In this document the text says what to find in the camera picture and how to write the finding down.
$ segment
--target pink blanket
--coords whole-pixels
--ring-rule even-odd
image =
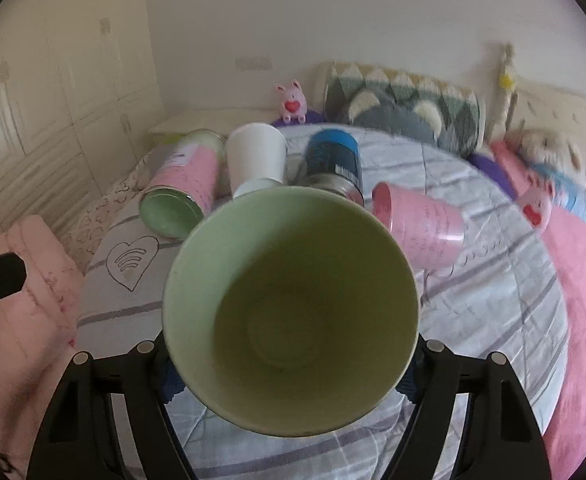
[[[503,142],[491,147],[521,195],[529,187],[525,165]],[[542,239],[558,272],[571,331],[560,400],[544,434],[553,478],[566,480],[586,456],[586,224],[554,206]]]
[[[26,283],[0,300],[0,453],[25,475],[39,424],[74,354],[84,277],[38,216],[0,236],[0,253],[8,251],[25,261]]]

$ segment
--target stuffed animal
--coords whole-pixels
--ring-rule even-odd
[[[560,132],[523,130],[504,137],[509,149],[536,170],[553,170],[564,174],[586,192],[586,153]]]
[[[545,164],[534,164],[531,170],[538,173],[546,182],[552,182],[553,204],[569,211],[586,223],[586,191],[564,173]]]
[[[307,98],[304,97],[302,86],[294,79],[288,87],[277,85],[276,90],[283,94],[282,102],[279,104],[279,114],[282,120],[289,124],[291,119],[304,124],[307,122]]]
[[[528,180],[531,187],[515,203],[522,209],[531,226],[542,233],[551,218],[554,186],[550,180],[541,179],[533,171],[529,172]]]

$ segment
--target heart drawing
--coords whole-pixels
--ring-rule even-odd
[[[138,238],[130,244],[117,244],[106,258],[108,273],[116,282],[133,292],[157,254],[158,244],[157,238],[152,236]]]

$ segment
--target gray striped bedsheet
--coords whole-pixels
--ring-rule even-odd
[[[322,127],[283,129],[290,176],[308,137]],[[541,240],[508,197],[466,162],[402,137],[345,129],[359,142],[367,206],[372,187],[386,180],[464,212],[478,236],[465,244],[457,264],[415,275],[422,305],[420,331],[459,354],[504,352],[544,430],[564,378],[568,323],[556,272]],[[137,216],[137,202],[122,210],[87,270],[78,348],[106,356],[154,338],[161,329],[164,280],[178,248],[147,231]],[[140,257],[135,271],[119,270],[132,256]],[[457,453],[466,403],[464,396],[458,397],[435,478],[448,478]],[[207,410],[188,390],[167,409],[202,479],[355,480],[381,477],[413,406],[392,392],[354,424],[302,439],[241,430]],[[121,399],[116,399],[116,420],[126,462],[141,478]]]

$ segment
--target screw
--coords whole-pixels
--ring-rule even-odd
[[[506,355],[504,355],[502,352],[493,352],[491,354],[491,361],[500,366],[505,365]]]
[[[155,348],[153,341],[142,341],[137,345],[137,351],[140,352],[140,354],[148,354],[148,352],[153,351],[153,348]]]
[[[89,360],[89,354],[86,352],[78,352],[73,356],[73,363],[76,365],[83,365]]]
[[[426,348],[428,348],[431,352],[442,352],[444,350],[444,343],[442,341],[438,341],[437,339],[429,339],[426,342]]]

